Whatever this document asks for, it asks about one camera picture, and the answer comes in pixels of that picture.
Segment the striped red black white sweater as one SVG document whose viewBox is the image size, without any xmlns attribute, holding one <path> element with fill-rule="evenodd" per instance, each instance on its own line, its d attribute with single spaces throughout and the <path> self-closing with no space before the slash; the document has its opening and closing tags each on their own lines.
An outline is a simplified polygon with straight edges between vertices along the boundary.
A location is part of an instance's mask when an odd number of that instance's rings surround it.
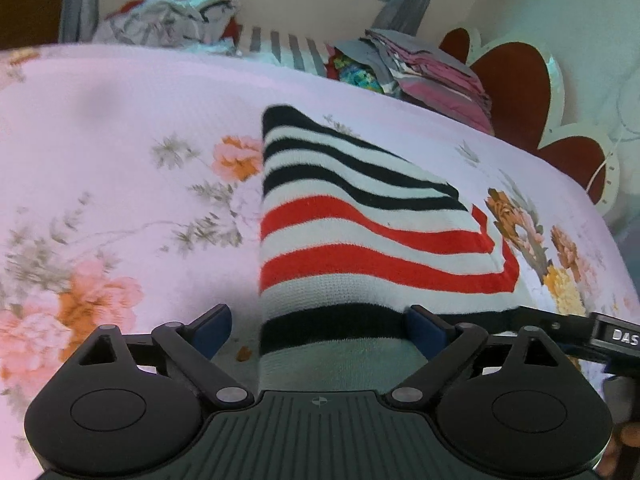
<svg viewBox="0 0 640 480">
<path fill-rule="evenodd" d="M 387 391 L 425 363 L 411 307 L 532 304 L 506 236 L 445 180 L 286 105 L 262 140 L 260 388 Z"/>
</svg>

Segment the stack of folded pink clothes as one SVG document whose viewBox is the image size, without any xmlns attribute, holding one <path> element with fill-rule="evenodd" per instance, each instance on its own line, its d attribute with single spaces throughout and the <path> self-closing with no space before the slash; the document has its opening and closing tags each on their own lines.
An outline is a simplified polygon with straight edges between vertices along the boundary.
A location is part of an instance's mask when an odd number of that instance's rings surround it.
<svg viewBox="0 0 640 480">
<path fill-rule="evenodd" d="M 416 37 L 388 29 L 368 29 L 354 40 L 328 47 L 329 58 L 344 53 L 373 70 L 384 96 L 432 110 L 491 134 L 491 100 L 469 66 Z"/>
</svg>

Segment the crumpled grey white clothes pile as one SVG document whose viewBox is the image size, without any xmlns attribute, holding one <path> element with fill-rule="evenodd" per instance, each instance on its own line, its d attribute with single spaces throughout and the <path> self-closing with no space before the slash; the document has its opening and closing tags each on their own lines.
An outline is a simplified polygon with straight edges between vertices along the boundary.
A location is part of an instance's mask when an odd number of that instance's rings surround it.
<svg viewBox="0 0 640 480">
<path fill-rule="evenodd" d="M 132 0 L 103 20 L 94 44 L 235 55 L 236 0 Z"/>
</svg>

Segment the pink floral bedsheet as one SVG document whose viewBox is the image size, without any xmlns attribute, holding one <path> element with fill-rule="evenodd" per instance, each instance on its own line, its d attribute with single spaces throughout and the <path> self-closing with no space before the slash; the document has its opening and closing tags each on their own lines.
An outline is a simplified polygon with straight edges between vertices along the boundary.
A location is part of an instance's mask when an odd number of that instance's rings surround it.
<svg viewBox="0 0 640 480">
<path fill-rule="evenodd" d="M 329 79 L 177 50 L 1 57 L 1 474 L 40 465 L 26 406 L 101 324 L 143 332 L 224 302 L 218 363 L 259 385 L 262 115 L 289 105 L 454 186 L 508 239 L 530 306 L 637 321 L 639 299 L 570 177 L 460 122 Z"/>
</svg>

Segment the red white scalloped headboard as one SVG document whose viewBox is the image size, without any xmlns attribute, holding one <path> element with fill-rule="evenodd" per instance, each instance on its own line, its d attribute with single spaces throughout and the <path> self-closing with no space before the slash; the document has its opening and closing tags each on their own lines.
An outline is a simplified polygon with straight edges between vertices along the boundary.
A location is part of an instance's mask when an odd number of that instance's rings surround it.
<svg viewBox="0 0 640 480">
<path fill-rule="evenodd" d="M 466 27 L 447 32 L 439 47 L 480 78 L 496 138 L 572 178 L 600 214 L 613 208 L 620 189 L 617 148 L 591 122 L 563 122 L 563 75 L 548 49 L 509 37 L 481 44 L 477 29 Z"/>
</svg>

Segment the colourful patterned cloth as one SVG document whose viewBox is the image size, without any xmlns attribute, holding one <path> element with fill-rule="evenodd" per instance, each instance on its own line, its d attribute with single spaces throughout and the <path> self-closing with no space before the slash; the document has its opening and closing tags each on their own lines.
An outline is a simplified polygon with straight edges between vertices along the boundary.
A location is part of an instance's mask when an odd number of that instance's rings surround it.
<svg viewBox="0 0 640 480">
<path fill-rule="evenodd" d="M 326 64 L 326 76 L 329 79 L 344 82 L 351 86 L 383 94 L 384 90 L 373 70 L 360 64 L 341 52 L 335 52 Z"/>
</svg>

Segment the grey white striped cloth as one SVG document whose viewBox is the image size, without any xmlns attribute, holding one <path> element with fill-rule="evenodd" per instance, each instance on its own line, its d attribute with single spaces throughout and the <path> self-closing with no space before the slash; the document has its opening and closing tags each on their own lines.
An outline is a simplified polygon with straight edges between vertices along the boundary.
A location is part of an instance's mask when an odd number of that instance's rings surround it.
<svg viewBox="0 0 640 480">
<path fill-rule="evenodd" d="M 322 40 L 257 25 L 240 25 L 239 56 L 326 78 L 329 52 Z"/>
</svg>

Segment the left grey curtain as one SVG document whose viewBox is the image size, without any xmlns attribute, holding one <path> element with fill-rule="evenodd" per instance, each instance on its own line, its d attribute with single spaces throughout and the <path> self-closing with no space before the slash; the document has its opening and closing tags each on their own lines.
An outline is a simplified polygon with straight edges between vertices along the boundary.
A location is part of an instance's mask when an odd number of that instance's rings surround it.
<svg viewBox="0 0 640 480">
<path fill-rule="evenodd" d="M 62 0 L 58 42 L 89 42 L 99 20 L 99 0 Z"/>
</svg>

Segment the dark wooden door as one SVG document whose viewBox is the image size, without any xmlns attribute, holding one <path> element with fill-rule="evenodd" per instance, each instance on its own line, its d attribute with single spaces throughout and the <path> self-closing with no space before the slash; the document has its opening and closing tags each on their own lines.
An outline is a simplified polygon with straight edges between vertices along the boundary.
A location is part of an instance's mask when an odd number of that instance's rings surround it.
<svg viewBox="0 0 640 480">
<path fill-rule="evenodd" d="M 1 0 L 1 49 L 58 42 L 63 0 Z"/>
</svg>

